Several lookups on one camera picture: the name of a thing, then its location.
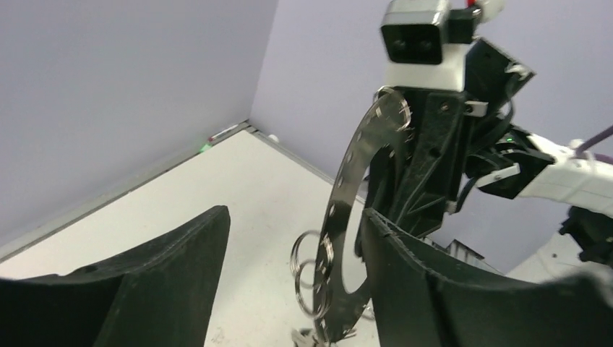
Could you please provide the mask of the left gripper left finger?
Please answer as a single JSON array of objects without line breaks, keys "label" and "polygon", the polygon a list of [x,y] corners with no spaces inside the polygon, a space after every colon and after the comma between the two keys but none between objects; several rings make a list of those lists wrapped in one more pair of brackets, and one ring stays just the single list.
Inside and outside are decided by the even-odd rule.
[{"label": "left gripper left finger", "polygon": [[67,275],[2,279],[1,344],[203,346],[230,226],[218,205]]}]

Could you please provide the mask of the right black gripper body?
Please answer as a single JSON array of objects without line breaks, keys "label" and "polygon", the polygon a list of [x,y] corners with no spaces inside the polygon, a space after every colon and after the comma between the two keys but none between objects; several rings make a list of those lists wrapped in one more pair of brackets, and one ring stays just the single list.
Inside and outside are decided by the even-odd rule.
[{"label": "right black gripper body", "polygon": [[532,69],[484,38],[468,46],[465,55],[465,87],[461,92],[402,87],[402,95],[412,113],[409,132],[412,138],[404,145],[403,154],[411,158],[421,136],[424,115],[434,96],[460,96],[464,101],[487,104],[484,116],[475,121],[464,120],[463,130],[454,134],[450,148],[459,158],[474,156],[493,147],[508,131],[513,110],[500,116],[505,104],[534,76]]}]

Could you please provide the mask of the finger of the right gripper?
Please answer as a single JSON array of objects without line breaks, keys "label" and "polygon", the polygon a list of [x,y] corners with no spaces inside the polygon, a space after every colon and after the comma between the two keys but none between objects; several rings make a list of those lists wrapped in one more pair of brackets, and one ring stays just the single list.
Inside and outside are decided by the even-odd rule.
[{"label": "finger of the right gripper", "polygon": [[395,101],[399,134],[371,162],[366,207],[407,234],[438,230],[448,203],[456,199],[466,161],[464,92],[382,88],[376,98]]}]

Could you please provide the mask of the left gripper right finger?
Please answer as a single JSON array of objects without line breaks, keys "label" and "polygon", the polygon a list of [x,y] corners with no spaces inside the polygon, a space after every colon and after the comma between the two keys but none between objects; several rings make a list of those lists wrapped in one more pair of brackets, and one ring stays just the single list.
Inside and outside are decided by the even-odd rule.
[{"label": "left gripper right finger", "polygon": [[610,346],[612,272],[544,283],[471,266],[363,212],[363,256],[381,346]]}]

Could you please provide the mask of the metal perforated ring plate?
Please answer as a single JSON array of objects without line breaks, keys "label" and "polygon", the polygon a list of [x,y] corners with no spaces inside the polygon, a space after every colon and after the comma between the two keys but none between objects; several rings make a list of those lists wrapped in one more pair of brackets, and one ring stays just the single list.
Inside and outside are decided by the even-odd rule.
[{"label": "metal perforated ring plate", "polygon": [[325,209],[314,270],[313,312],[318,340],[343,340],[369,300],[362,283],[348,292],[343,283],[343,248],[354,202],[374,155],[384,147],[403,149],[411,112],[404,97],[383,87],[357,126],[336,175]]}]

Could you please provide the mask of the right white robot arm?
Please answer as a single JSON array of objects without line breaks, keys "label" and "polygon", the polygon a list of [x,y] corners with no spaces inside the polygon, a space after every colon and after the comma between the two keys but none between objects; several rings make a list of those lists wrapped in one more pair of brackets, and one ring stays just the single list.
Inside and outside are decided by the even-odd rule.
[{"label": "right white robot arm", "polygon": [[584,261],[612,262],[612,240],[590,216],[612,224],[612,162],[579,142],[571,147],[513,124],[513,96],[533,77],[489,41],[472,46],[387,40],[391,62],[408,74],[378,92],[404,117],[390,145],[393,173],[372,172],[367,202],[403,230],[426,236],[459,212],[474,187],[513,200],[538,197],[570,206],[563,231]]}]

